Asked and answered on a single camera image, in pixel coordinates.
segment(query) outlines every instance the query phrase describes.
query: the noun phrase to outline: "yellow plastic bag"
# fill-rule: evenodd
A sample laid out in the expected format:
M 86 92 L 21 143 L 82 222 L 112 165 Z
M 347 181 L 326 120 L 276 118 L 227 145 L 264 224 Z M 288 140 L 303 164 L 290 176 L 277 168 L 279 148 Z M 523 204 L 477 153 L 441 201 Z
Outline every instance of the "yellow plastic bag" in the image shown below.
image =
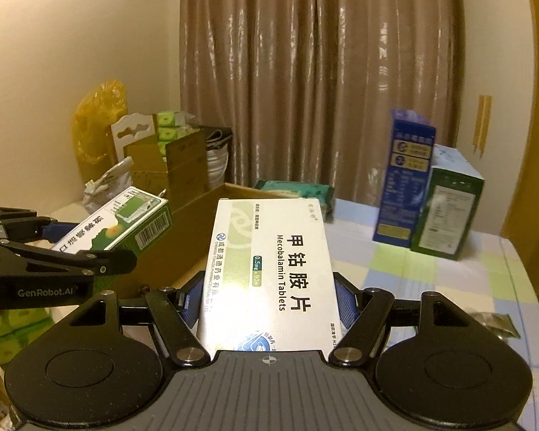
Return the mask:
M 97 180 L 117 162 L 110 126 L 128 114 L 126 87 L 118 80 L 89 92 L 72 117 L 72 142 L 84 183 Z

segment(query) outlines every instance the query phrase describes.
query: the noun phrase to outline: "tablecloth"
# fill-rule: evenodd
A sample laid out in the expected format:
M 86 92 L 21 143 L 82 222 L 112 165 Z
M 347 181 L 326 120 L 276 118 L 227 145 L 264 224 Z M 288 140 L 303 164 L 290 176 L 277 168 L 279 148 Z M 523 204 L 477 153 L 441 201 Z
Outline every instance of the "tablecloth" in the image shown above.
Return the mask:
M 420 299 L 435 290 L 466 311 L 502 312 L 521 334 L 509 339 L 533 372 L 533 390 L 519 424 L 539 431 L 539 303 L 525 268 L 509 240 L 471 231 L 459 261 L 372 241 L 378 210 L 336 200 L 335 218 L 326 223 L 333 270 L 359 288 L 379 287 L 395 298 Z M 414 335 L 394 329 L 388 345 Z

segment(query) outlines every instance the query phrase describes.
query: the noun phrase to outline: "white wall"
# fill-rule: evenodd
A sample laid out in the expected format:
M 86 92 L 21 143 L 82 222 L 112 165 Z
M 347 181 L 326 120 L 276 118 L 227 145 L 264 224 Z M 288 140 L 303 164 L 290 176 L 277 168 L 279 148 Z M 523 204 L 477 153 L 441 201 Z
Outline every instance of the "white wall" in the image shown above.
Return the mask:
M 177 5 L 0 0 L 0 205 L 47 213 L 81 197 L 70 119 L 100 82 L 123 81 L 130 112 L 179 105 Z
M 517 185 L 535 88 L 529 0 L 463 0 L 465 75 L 457 148 L 485 178 L 474 230 L 499 234 Z M 487 145 L 472 144 L 479 95 L 491 95 Z
M 169 101 L 173 110 L 181 109 L 180 101 L 180 0 L 167 0 L 168 5 L 168 69 Z

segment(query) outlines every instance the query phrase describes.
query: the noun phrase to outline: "green medicine box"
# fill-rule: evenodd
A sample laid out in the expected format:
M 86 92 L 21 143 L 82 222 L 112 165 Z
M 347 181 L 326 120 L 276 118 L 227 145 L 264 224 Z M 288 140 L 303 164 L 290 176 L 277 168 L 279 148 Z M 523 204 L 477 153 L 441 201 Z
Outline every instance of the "green medicine box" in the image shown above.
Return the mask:
M 454 148 L 435 145 L 411 250 L 457 260 L 477 210 L 484 179 Z
M 129 249 L 144 253 L 172 227 L 168 201 L 130 186 L 107 202 L 52 249 L 76 254 L 89 249 Z M 107 289 L 119 275 L 98 276 L 93 292 Z

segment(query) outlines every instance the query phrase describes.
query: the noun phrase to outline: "white box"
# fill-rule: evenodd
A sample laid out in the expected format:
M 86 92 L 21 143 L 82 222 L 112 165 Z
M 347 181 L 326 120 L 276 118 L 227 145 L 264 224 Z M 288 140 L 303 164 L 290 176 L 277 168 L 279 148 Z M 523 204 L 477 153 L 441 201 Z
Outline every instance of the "white box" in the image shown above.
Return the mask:
M 221 199 L 198 338 L 217 350 L 321 350 L 341 338 L 317 199 Z

